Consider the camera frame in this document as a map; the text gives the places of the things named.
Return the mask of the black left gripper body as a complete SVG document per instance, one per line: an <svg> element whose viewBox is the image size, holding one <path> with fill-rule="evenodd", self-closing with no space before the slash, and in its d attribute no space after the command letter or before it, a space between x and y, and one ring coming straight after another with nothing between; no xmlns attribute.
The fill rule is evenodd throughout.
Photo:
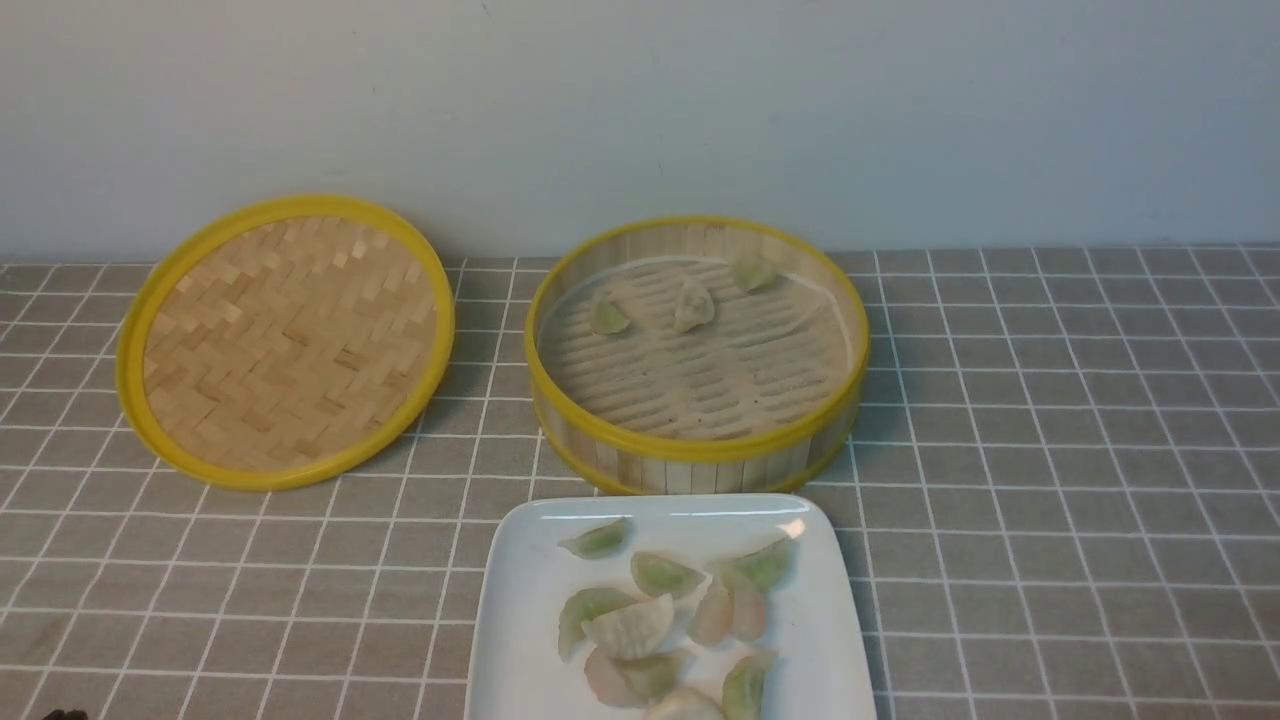
<svg viewBox="0 0 1280 720"><path fill-rule="evenodd" d="M42 720L88 720L88 714L84 710L72 708L55 708L50 714L45 715Z"/></svg>

